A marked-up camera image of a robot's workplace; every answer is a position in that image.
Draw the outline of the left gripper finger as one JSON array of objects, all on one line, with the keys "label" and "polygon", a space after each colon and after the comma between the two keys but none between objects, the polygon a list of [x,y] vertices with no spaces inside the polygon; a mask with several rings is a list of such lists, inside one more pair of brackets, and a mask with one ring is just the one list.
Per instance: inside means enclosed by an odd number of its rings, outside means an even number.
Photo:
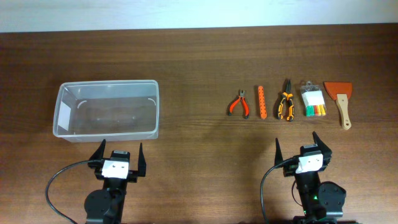
[{"label": "left gripper finger", "polygon": [[103,154],[106,146],[106,140],[102,140],[101,144],[99,145],[99,148],[93,153],[93,155],[90,157],[90,160],[102,160],[103,159]]},{"label": "left gripper finger", "polygon": [[138,158],[138,163],[137,163],[137,167],[138,167],[138,176],[139,177],[145,177],[146,176],[146,159],[144,156],[144,152],[143,152],[143,145],[142,143],[140,143],[140,147],[139,147],[139,158]]}]

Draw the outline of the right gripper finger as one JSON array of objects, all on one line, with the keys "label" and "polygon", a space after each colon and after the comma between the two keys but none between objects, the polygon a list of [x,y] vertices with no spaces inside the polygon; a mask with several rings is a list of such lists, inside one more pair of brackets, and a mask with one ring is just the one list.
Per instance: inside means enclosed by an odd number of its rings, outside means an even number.
[{"label": "right gripper finger", "polygon": [[322,154],[331,154],[331,149],[320,139],[315,131],[312,133],[312,135],[314,143],[318,146]]},{"label": "right gripper finger", "polygon": [[282,151],[280,148],[279,140],[278,138],[275,139],[275,159],[274,159],[274,165],[278,166],[284,161]]}]

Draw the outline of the clear plastic container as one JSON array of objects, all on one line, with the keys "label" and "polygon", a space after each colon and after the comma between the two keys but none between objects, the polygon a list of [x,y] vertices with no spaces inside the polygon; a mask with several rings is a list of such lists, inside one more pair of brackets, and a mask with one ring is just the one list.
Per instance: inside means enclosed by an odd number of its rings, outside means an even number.
[{"label": "clear plastic container", "polygon": [[60,85],[53,135],[69,142],[137,141],[159,136],[155,80],[67,82]]}]

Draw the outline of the orange drill bit holder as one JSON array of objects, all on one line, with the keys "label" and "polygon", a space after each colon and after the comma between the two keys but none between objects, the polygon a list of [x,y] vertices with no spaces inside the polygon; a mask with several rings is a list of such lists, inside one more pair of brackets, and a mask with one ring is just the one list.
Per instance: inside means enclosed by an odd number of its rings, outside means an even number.
[{"label": "orange drill bit holder", "polygon": [[261,119],[267,118],[266,101],[264,96],[264,87],[258,86],[257,88],[258,98],[259,98],[259,114]]}]

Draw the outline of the clear pack of wall plugs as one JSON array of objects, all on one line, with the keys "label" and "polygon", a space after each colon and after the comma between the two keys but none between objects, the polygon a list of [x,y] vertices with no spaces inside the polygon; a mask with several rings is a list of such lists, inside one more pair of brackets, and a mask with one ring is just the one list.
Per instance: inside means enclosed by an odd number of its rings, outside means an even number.
[{"label": "clear pack of wall plugs", "polygon": [[305,105],[305,115],[307,117],[326,115],[325,100],[319,85],[315,85],[308,81],[301,86],[300,92]]}]

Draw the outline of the orange scraper with wooden handle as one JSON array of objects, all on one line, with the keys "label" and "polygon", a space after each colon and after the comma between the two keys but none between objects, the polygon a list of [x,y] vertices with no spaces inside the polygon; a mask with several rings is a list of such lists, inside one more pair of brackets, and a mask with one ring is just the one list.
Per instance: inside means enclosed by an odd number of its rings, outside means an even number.
[{"label": "orange scraper with wooden handle", "polygon": [[341,126],[344,130],[351,128],[351,121],[348,113],[348,102],[353,91],[350,82],[324,82],[328,95],[335,101],[341,116]]}]

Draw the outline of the orange-black long-nose pliers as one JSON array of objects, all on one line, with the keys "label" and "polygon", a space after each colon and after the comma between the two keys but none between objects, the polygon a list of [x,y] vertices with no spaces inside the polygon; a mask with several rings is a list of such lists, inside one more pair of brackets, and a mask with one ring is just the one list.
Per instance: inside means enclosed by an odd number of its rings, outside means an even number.
[{"label": "orange-black long-nose pliers", "polygon": [[289,122],[292,122],[295,116],[294,95],[291,92],[291,88],[292,88],[291,80],[288,80],[285,87],[285,91],[280,95],[280,102],[277,110],[277,118],[283,119],[284,118],[284,115],[282,114],[283,108],[284,105],[287,104],[288,116],[286,117],[286,120]]}]

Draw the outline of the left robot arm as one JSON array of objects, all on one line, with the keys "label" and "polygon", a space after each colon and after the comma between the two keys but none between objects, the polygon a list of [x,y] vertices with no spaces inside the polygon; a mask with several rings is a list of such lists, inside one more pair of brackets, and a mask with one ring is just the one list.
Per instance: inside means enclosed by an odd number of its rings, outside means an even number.
[{"label": "left robot arm", "polygon": [[103,181],[102,188],[92,191],[84,202],[86,222],[89,224],[121,223],[128,183],[136,183],[139,177],[146,175],[142,146],[139,147],[137,170],[131,170],[129,152],[113,151],[109,158],[105,158],[105,145],[103,140],[88,163],[96,178]]}]

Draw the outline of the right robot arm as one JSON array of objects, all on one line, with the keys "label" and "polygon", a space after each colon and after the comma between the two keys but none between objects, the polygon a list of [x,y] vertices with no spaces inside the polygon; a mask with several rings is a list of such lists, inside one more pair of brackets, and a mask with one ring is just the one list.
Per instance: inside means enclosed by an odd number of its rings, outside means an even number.
[{"label": "right robot arm", "polygon": [[284,177],[295,178],[304,215],[294,217],[294,223],[336,223],[343,216],[346,190],[334,182],[320,181],[318,173],[331,162],[332,151],[317,133],[312,135],[313,144],[302,146],[299,155],[286,160],[276,141],[274,166],[283,168]]}]

